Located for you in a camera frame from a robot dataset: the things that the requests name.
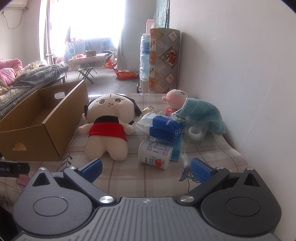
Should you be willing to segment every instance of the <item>glass cup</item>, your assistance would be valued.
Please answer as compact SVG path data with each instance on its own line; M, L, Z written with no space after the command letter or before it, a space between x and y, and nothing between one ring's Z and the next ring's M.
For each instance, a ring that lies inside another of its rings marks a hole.
M185 139L198 145L202 142L207 132L208 122L194 121L188 117L185 119Z

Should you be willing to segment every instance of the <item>tiled floor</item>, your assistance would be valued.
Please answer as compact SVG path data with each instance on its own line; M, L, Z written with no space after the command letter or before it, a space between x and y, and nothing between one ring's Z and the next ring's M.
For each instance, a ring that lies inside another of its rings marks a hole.
M89 75L94 84L86 79L87 91L89 95L108 93L136 93L137 83L139 83L138 79L119 80L116 78L115 71L112 69L102 69L101 67L95 67L95 70L97 71L97 74L92 70L91 74L93 77ZM66 82L77 80L78 75L78 71L67 72Z

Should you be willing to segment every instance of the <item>cardboard box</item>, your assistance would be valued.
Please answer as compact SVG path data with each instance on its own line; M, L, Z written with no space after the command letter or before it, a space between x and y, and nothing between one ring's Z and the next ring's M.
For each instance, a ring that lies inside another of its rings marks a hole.
M85 55L86 57L96 56L96 50L86 50Z
M65 97L57 99L61 92ZM13 161L60 161L88 103L84 80L35 91L0 121L1 154Z

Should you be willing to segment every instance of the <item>metal screw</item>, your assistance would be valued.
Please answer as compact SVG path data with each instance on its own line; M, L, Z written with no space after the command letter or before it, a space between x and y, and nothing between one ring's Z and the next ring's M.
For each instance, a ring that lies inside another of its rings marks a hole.
M189 195L184 195L184 196L180 197L180 201L184 202L184 203L191 203L194 201L194 197L189 196Z
M111 196L103 196L100 197L99 202L100 203L104 203L104 204L108 204L114 201L114 197Z

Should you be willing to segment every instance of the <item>blue packaging bag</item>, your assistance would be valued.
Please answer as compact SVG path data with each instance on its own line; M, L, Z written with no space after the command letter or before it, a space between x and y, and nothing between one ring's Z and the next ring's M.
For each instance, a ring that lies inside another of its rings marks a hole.
M168 142L174 142L182 134L183 130L183 123L173 120L171 117L155 113L147 113L135 125L150 136Z

